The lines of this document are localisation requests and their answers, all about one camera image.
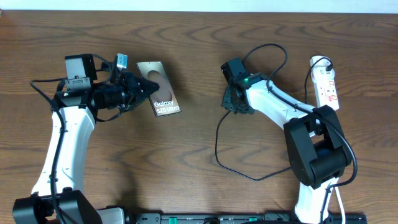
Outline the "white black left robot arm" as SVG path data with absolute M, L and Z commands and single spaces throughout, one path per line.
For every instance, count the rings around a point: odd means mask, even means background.
M 159 84 L 126 70 L 127 56 L 103 60 L 100 71 L 109 77 L 99 82 L 96 54 L 65 57 L 67 77 L 58 78 L 53 98 L 45 96 L 52 111 L 52 137 L 46 160 L 31 195 L 14 202 L 16 223 L 135 223 L 122 206 L 95 209 L 83 194 L 86 152 L 98 111 L 119 111 L 112 119 L 133 110 L 159 89 Z

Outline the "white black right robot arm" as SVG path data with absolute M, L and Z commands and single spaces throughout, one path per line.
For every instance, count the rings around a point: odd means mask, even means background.
M 298 201 L 290 222 L 326 223 L 336 219 L 328 212 L 331 193 L 354 181 L 358 162 L 343 134 L 331 60 L 314 56 L 307 77 L 315 86 L 315 106 L 296 100 L 272 81 L 274 74 L 250 73 L 243 60 L 224 63 L 228 82 L 222 106 L 229 112 L 259 111 L 284 132 L 290 167 L 300 182 Z

